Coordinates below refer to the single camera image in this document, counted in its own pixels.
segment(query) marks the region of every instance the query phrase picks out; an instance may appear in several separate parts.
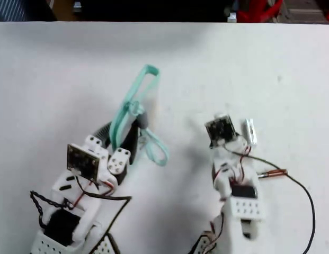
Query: wire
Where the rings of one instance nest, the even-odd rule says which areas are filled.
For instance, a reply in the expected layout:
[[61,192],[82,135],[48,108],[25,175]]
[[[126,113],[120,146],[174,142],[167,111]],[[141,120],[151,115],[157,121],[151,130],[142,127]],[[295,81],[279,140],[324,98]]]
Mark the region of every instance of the wire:
[[89,196],[89,197],[95,197],[95,198],[106,199],[106,200],[115,200],[115,201],[132,199],[131,196],[112,197],[112,196],[105,196],[105,195],[102,195],[102,194],[87,192],[86,190],[83,189],[82,185],[80,184],[80,182],[78,180],[78,176],[76,176],[76,181],[77,181],[80,189],[84,192],[84,194]]
[[242,165],[242,160],[244,158],[245,155],[249,155],[249,153],[251,152],[251,147],[250,146],[247,146],[244,150],[244,154],[241,155],[240,159],[239,159],[239,164],[241,166],[241,172],[242,172],[242,179],[241,179],[241,183],[243,183],[244,181],[244,177],[245,177],[245,174],[244,174],[244,169],[243,169],[243,165]]
[[56,208],[68,208],[69,210],[72,210],[74,208],[74,206],[71,205],[70,201],[67,200],[67,199],[64,199],[64,202],[62,204],[58,204],[57,202],[55,201],[52,201],[44,196],[42,196],[41,194],[38,194],[37,192],[31,190],[30,191],[30,198],[32,199],[32,201],[34,202],[37,210],[38,210],[38,213],[39,213],[39,216],[38,216],[38,222],[39,222],[39,225],[41,228],[45,229],[46,228],[46,225],[43,223],[43,208],[42,206],[40,206],[40,204],[38,203],[37,199],[35,198],[38,197],[39,199],[41,199],[42,201],[48,203],[49,205],[52,205]]
[[207,254],[208,252],[210,252],[212,249],[209,249],[207,250],[206,252],[206,249],[208,249],[211,245],[213,245],[221,236],[222,232],[223,232],[223,224],[224,224],[224,213],[222,212],[221,213],[221,216],[222,216],[222,223],[221,223],[221,229],[219,231],[219,234],[218,234],[218,237],[216,237],[211,243],[209,243],[204,249],[203,249],[203,252],[202,254]]
[[78,199],[75,201],[74,207],[78,205],[79,201],[82,199],[83,196],[84,196],[84,192],[82,192],[81,195],[78,197]]
[[130,200],[132,199],[131,196],[123,196],[123,197],[112,197],[112,196],[105,196],[105,195],[101,195],[101,194],[96,194],[96,193],[90,193],[87,192],[83,189],[82,185],[80,184],[78,177],[76,176],[76,181],[80,187],[80,189],[83,191],[83,193],[89,197],[95,197],[95,198],[101,198],[101,199],[105,199],[105,200],[114,200],[114,201],[118,201],[118,200],[125,200],[124,204],[121,206],[121,208],[118,210],[117,214],[114,216],[114,218],[112,219],[112,221],[110,222],[108,229],[106,230],[105,234],[102,236],[102,238],[98,241],[98,243],[96,244],[96,246],[90,251],[89,254],[94,253],[94,251],[97,249],[97,247],[100,245],[100,243],[104,240],[104,237],[109,233],[110,229],[112,228],[114,222],[116,221],[117,217],[120,215],[120,213],[123,211],[123,209],[127,206],[127,204],[130,202]]
[[278,167],[277,165],[265,160],[265,159],[262,159],[262,158],[259,158],[259,157],[255,157],[255,156],[251,156],[251,155],[248,155],[248,154],[242,154],[242,153],[238,153],[238,152],[234,152],[234,151],[230,151],[228,150],[225,145],[224,145],[224,148],[228,151],[228,152],[231,152],[235,155],[238,155],[238,156],[243,156],[243,157],[248,157],[248,158],[252,158],[254,160],[258,160],[258,161],[261,161],[263,163],[266,163],[272,167],[274,167],[275,169],[277,170],[270,170],[268,171],[267,173],[276,173],[278,171],[280,172],[283,172],[284,175],[286,177],[288,177],[290,180],[292,180],[294,183],[296,183],[297,185],[299,185],[307,194],[308,198],[309,198],[309,201],[310,201],[310,205],[312,207],[312,233],[310,235],[310,238],[309,238],[309,241],[308,241],[308,245],[306,247],[306,249],[303,251],[303,254],[306,254],[308,253],[309,249],[310,249],[310,246],[312,245],[313,243],[313,239],[314,239],[314,235],[315,235],[315,228],[316,228],[316,217],[315,217],[315,206],[314,206],[314,202],[313,202],[313,199],[312,199],[312,196],[310,195],[309,191],[307,190],[306,187],[304,187],[303,184],[301,184],[299,181],[297,181],[296,179],[294,179],[293,177],[291,177],[285,170],[281,169],[280,167]]

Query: black cable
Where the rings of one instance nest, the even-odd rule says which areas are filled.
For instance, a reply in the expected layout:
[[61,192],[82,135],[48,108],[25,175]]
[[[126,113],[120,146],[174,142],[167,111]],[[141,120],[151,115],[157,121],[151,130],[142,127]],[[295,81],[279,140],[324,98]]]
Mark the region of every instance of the black cable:
[[[255,157],[255,156],[251,156],[251,155],[244,155],[242,153],[239,153],[239,152],[234,152],[234,151],[230,151],[228,150],[225,145],[223,146],[224,149],[226,149],[228,152],[231,152],[235,155],[238,155],[238,156],[244,156],[244,157],[248,157],[248,158],[252,158],[254,160],[258,160],[258,161],[261,161],[263,163],[266,163],[270,166],[273,166],[274,168],[278,169],[278,170],[281,170],[280,167],[278,167],[277,165],[265,160],[265,159],[262,159],[262,158],[259,158],[259,157]],[[315,235],[315,228],[316,228],[316,218],[315,218],[315,206],[314,206],[314,202],[313,202],[313,199],[312,199],[312,196],[310,195],[309,191],[307,190],[306,187],[304,187],[303,184],[301,184],[299,181],[295,180],[293,177],[291,177],[288,173],[285,173],[284,174],[286,177],[288,177],[290,180],[292,180],[294,183],[296,183],[297,185],[299,185],[307,194],[308,198],[309,198],[309,201],[310,201],[310,205],[312,206],[312,220],[313,220],[313,227],[312,227],[312,234],[310,235],[310,239],[309,239],[309,242],[308,242],[308,245],[306,247],[306,249],[303,251],[303,254],[306,254],[308,253],[309,249],[310,249],[310,246],[312,245],[313,243],[313,239],[314,239],[314,235]]]
[[112,228],[115,220],[117,219],[117,217],[120,215],[120,213],[123,211],[123,209],[127,206],[127,204],[130,202],[130,200],[132,199],[131,196],[124,196],[124,197],[112,197],[112,196],[104,196],[104,195],[100,195],[100,194],[96,194],[96,193],[90,193],[87,192],[83,189],[83,187],[81,186],[78,177],[76,176],[76,181],[80,187],[80,189],[83,191],[83,193],[89,197],[94,197],[94,198],[101,198],[101,199],[106,199],[106,200],[114,200],[114,201],[118,201],[118,200],[125,200],[124,204],[121,206],[121,208],[118,210],[117,214],[114,216],[114,218],[112,219],[112,221],[110,222],[108,229],[106,230],[105,234],[102,236],[102,238],[98,241],[98,243],[96,244],[96,246],[90,251],[89,254],[94,253],[95,249],[97,249],[97,247],[100,245],[100,243],[104,240],[104,237],[109,233],[110,229]]
[[315,223],[316,223],[316,219],[315,219],[315,207],[314,207],[314,202],[313,202],[313,199],[309,193],[309,191],[307,190],[306,187],[304,187],[303,184],[301,184],[299,181],[295,180],[293,177],[289,176],[288,174],[285,174],[286,177],[288,177],[290,180],[292,180],[294,183],[298,184],[306,193],[307,193],[307,196],[309,197],[309,200],[310,200],[310,204],[312,206],[312,216],[313,216],[313,229],[312,229],[312,234],[310,236],[310,239],[309,239],[309,242],[308,242],[308,245],[306,247],[306,249],[304,250],[303,254],[306,254],[308,253],[309,249],[310,249],[310,246],[312,245],[312,242],[313,242],[313,239],[314,239],[314,235],[315,235]]
[[[221,229],[220,229],[220,231],[219,231],[218,237],[214,240],[215,242],[220,238],[220,236],[221,236],[221,234],[222,234],[222,232],[223,232],[224,213],[221,212],[221,215],[222,215]],[[214,250],[215,246],[214,246],[213,248],[211,248],[210,250],[208,250],[208,251],[206,252],[206,254],[209,253],[209,252],[211,252],[212,250]]]
[[73,209],[72,204],[67,199],[64,199],[64,202],[62,204],[58,204],[55,201],[52,201],[52,200],[42,196],[41,194],[38,194],[37,192],[31,190],[30,191],[30,198],[32,199],[32,201],[34,202],[34,204],[35,204],[35,206],[38,210],[38,213],[39,213],[38,222],[39,222],[40,227],[43,228],[43,229],[46,228],[46,225],[43,223],[43,220],[42,220],[42,218],[43,218],[43,208],[42,208],[42,206],[40,206],[40,204],[38,203],[35,196],[38,197],[39,199],[41,199],[42,201],[44,201],[44,202],[48,203],[49,205],[52,205],[56,208],[62,208],[62,209],[68,208],[70,210]]

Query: white table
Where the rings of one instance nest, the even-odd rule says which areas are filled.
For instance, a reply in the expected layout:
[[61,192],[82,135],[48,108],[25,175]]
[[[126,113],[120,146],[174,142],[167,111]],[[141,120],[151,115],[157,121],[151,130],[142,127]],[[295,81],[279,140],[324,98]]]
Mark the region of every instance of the white table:
[[[112,119],[149,63],[162,72],[155,132],[171,157],[144,159],[119,189],[134,196],[112,228],[121,252],[184,254],[208,228],[220,205],[202,119],[227,111],[238,130],[255,120],[254,155],[309,189],[309,253],[329,253],[329,25],[62,22],[0,23],[0,253],[29,252],[29,190],[48,194],[67,144]],[[277,252],[302,253],[306,194],[283,177],[262,185]]]

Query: white robot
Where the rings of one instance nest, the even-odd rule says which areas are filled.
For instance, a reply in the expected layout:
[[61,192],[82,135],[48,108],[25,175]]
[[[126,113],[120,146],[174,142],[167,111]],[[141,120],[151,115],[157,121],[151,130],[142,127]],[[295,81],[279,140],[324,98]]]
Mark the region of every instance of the white robot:
[[256,144],[252,120],[247,120],[249,144],[234,130],[228,115],[217,115],[206,128],[211,139],[214,188],[224,203],[220,215],[204,231],[189,254],[274,253],[265,223],[265,208],[259,176],[243,157]]

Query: black chain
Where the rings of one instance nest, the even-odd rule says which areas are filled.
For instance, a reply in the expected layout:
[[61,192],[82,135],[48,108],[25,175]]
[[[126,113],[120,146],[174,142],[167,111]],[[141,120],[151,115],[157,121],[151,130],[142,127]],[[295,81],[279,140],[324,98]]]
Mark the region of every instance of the black chain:
[[40,206],[40,204],[38,203],[38,201],[35,198],[35,196],[38,197],[39,199],[41,199],[42,201],[47,202],[49,205],[52,205],[52,206],[54,206],[56,208],[62,208],[62,209],[68,208],[69,210],[74,209],[72,203],[69,200],[67,200],[66,198],[64,199],[64,201],[63,201],[62,204],[58,204],[55,201],[52,201],[50,199],[47,199],[46,197],[42,196],[41,194],[38,194],[37,192],[35,192],[33,190],[30,191],[30,198],[34,202],[34,204],[35,204],[35,206],[36,206],[36,208],[38,210],[38,213],[39,213],[39,216],[38,216],[39,225],[43,229],[46,228],[46,225],[43,223],[43,220],[42,220],[42,218],[43,218],[43,208],[42,208],[42,206]]

